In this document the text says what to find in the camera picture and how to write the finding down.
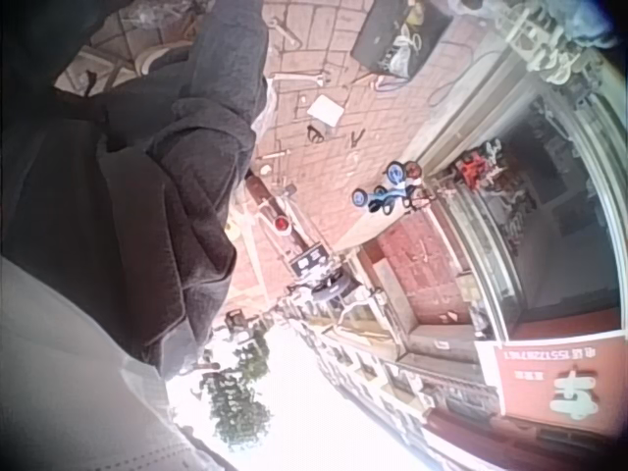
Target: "gray pants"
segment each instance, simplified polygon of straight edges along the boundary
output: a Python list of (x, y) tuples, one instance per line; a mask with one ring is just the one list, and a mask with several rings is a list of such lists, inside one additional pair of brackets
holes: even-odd
[[(157, 366), (147, 350), (181, 322), (203, 344), (229, 286), (222, 226), (265, 105), (262, 3), (218, 0), (184, 62), (97, 98), (104, 128), (50, 100), (2, 131), (3, 255)], [(154, 173), (130, 179), (129, 162)]]

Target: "shop window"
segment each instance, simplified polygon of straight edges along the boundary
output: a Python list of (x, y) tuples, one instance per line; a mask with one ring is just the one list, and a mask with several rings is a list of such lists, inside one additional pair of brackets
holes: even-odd
[[(609, 224), (587, 170), (594, 157), (558, 117), (537, 97), (451, 169), (456, 192), (447, 204), (482, 254), (477, 263), (487, 267), (505, 324), (518, 320), (513, 340), (621, 325)], [(556, 320), (565, 322), (539, 324)]]

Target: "sky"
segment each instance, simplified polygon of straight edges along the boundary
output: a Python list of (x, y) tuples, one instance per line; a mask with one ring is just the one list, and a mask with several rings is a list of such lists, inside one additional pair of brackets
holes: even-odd
[(188, 391), (198, 380), (169, 384), (171, 403), (183, 424), (238, 470), (376, 471), (429, 470), (388, 431), (344, 399), (320, 373), (313, 352), (290, 330), (275, 328), (270, 373), (256, 385), (271, 410), (269, 434), (259, 445), (229, 451), (213, 436), (209, 406)]

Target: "wheel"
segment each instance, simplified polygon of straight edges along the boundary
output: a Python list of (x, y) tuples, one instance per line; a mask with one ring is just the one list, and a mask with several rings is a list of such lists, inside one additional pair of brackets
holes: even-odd
[(393, 161), (386, 167), (386, 177), (392, 184), (400, 184), (405, 181), (405, 169), (403, 164)]
[(376, 199), (369, 201), (369, 213), (377, 213), (381, 207), (382, 201), (378, 201)]
[(394, 209), (394, 198), (391, 198), (388, 201), (385, 201), (384, 204), (382, 205), (382, 212), (387, 216), (393, 213), (393, 209)]
[(417, 180), (420, 179), (423, 175), (423, 169), (413, 160), (410, 160), (409, 162), (403, 164), (403, 169), (405, 170), (405, 174), (409, 179)]
[(358, 208), (362, 208), (369, 202), (369, 195), (362, 188), (356, 188), (351, 194), (351, 201)]

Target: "storefront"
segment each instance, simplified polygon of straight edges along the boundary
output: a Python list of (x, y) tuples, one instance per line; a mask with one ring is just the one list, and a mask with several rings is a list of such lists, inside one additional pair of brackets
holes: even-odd
[(625, 77), (598, 66), (576, 93), (506, 58), (424, 162), (491, 320), (486, 383), (556, 446), (615, 437), (627, 412)]
[(601, 88), (574, 105), (530, 75), (514, 88), (431, 180), (495, 339), (566, 337), (531, 324), (567, 318), (556, 325), (568, 336), (625, 329), (626, 145), (612, 98)]

